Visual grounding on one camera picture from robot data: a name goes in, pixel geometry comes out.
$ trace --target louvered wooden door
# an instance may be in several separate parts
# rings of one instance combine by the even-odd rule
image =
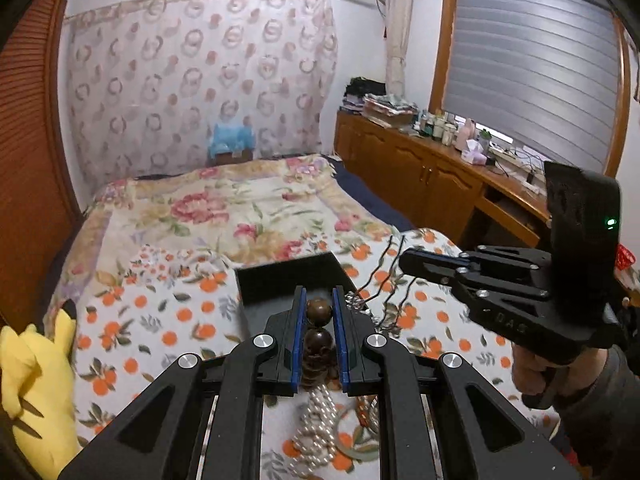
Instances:
[[[33,0],[0,52],[0,313],[36,316],[40,283],[79,219],[60,135],[56,73],[65,0]]]

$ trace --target gray window shade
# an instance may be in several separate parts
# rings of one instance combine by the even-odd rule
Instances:
[[[604,0],[458,0],[443,108],[602,171],[620,60]]]

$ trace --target blue mattress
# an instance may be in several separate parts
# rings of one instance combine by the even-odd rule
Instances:
[[[335,179],[338,185],[364,209],[383,222],[395,226],[400,232],[414,229],[414,225],[402,213],[370,190],[363,180],[347,171],[342,162],[325,157],[335,168]]]

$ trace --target hand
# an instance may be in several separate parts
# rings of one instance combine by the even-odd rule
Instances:
[[[602,373],[608,351],[589,348],[569,365],[569,375],[558,388],[558,394],[569,397],[591,386]],[[546,368],[560,368],[521,346],[513,345],[513,367],[511,376],[516,388],[526,395],[539,395],[545,391],[546,383],[542,372]]]

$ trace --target black tray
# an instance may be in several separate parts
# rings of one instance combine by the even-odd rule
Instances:
[[[286,262],[245,267],[236,270],[244,331],[261,334],[269,316],[291,309],[296,286],[306,288],[306,298],[332,301],[331,292],[341,285],[345,292],[357,289],[333,253],[315,254]],[[334,324],[325,327],[334,332]]]

